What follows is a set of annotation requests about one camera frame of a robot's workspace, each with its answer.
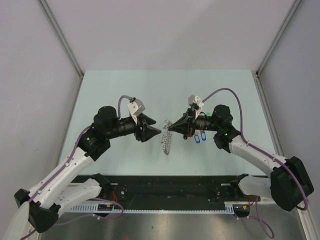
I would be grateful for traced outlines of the round metal keyring disc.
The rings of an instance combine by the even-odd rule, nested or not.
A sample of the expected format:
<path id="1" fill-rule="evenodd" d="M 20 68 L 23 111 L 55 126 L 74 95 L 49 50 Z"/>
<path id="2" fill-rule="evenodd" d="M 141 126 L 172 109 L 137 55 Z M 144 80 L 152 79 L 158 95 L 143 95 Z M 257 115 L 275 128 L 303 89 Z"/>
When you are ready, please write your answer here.
<path id="1" fill-rule="evenodd" d="M 173 133 L 169 130 L 169 127 L 172 124 L 173 123 L 169 119 L 164 120 L 163 135 L 160 142 L 162 144 L 162 151 L 167 156 L 170 154 L 171 143 L 172 143 Z"/>

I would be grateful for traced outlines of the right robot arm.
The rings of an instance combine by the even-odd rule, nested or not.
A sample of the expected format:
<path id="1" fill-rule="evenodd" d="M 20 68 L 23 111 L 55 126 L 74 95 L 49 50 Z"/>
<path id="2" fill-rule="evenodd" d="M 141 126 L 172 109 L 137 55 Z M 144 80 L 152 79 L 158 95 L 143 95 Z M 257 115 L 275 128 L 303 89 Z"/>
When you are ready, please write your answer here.
<path id="1" fill-rule="evenodd" d="M 184 139 L 195 136 L 196 131 L 213 131 L 213 140 L 218 149 L 241 157 L 266 175 L 240 175 L 236 185 L 230 188 L 235 200 L 242 201 L 248 195 L 268 198 L 288 212 L 301 202 L 307 204 L 314 186 L 303 162 L 295 156 L 286 158 L 255 146 L 243 138 L 232 121 L 230 108 L 220 104 L 214 108 L 211 116 L 197 115 L 195 109 L 188 108 L 168 129 L 182 134 Z"/>

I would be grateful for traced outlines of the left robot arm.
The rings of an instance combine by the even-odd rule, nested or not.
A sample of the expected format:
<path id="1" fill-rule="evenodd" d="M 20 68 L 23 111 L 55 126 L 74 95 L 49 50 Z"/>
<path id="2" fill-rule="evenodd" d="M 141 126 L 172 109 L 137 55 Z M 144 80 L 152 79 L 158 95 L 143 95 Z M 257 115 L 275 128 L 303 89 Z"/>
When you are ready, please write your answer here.
<path id="1" fill-rule="evenodd" d="M 162 132 L 155 124 L 154 119 L 143 113 L 118 118 L 114 107 L 101 107 L 93 123 L 79 134 L 64 161 L 34 187 L 21 188 L 15 193 L 18 206 L 29 204 L 27 220 L 34 230 L 46 232 L 65 211 L 86 200 L 107 199 L 112 190 L 111 182 L 100 173 L 75 188 L 67 186 L 111 147 L 111 139 L 134 135 L 137 141 L 144 143 Z"/>

